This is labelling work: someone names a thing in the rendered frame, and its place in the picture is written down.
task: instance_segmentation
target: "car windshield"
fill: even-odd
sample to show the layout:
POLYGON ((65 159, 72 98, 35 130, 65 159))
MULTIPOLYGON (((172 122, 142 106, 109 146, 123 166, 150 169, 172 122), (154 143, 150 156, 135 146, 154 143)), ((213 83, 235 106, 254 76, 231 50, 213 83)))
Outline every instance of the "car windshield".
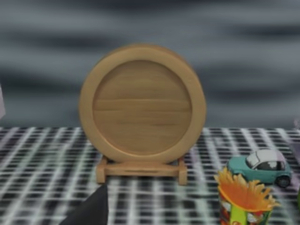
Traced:
POLYGON ((259 163, 259 159, 256 155, 256 153, 252 153, 246 158, 246 164, 248 167, 252 168, 255 166, 257 163, 259 163))

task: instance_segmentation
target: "white car roof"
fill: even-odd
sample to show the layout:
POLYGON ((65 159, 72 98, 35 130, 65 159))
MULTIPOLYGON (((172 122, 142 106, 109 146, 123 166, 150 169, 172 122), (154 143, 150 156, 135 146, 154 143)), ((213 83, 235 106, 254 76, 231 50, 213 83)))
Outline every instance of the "white car roof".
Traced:
POLYGON ((256 151, 260 162, 280 161, 285 162, 285 157, 278 150, 263 149, 256 151))

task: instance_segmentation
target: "orange french fries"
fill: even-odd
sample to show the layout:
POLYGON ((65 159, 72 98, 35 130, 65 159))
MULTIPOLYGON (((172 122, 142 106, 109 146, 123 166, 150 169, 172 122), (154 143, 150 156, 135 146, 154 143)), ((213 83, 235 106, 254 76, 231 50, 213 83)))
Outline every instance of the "orange french fries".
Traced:
POLYGON ((219 192, 233 205, 247 212, 270 211, 280 204, 270 195, 270 188, 259 180, 246 182, 241 174, 232 175, 225 167, 214 176, 219 192))

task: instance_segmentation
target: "checkered tablecloth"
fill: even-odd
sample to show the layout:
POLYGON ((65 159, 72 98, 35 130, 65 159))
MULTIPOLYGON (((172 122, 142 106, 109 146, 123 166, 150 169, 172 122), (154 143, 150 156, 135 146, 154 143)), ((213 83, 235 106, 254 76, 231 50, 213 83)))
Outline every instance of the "checkered tablecloth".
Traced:
MULTIPOLYGON (((232 156, 259 148, 280 150, 293 170, 290 187, 274 187, 281 203, 270 225, 299 225, 300 167, 288 142, 296 130, 205 128, 185 155, 188 185, 174 178, 110 177, 109 225, 218 225, 213 175, 232 156)), ((80 128, 0 130, 0 224, 57 225, 97 188, 101 155, 80 128)))

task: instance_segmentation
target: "round wooden disc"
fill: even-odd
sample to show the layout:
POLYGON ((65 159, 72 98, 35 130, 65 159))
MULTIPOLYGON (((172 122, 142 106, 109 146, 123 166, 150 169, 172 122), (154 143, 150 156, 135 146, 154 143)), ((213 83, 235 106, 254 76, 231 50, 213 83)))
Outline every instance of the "round wooden disc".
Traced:
POLYGON ((116 162, 168 163, 197 141, 206 104, 197 75, 156 45, 104 57, 83 84, 79 114, 90 142, 116 162))

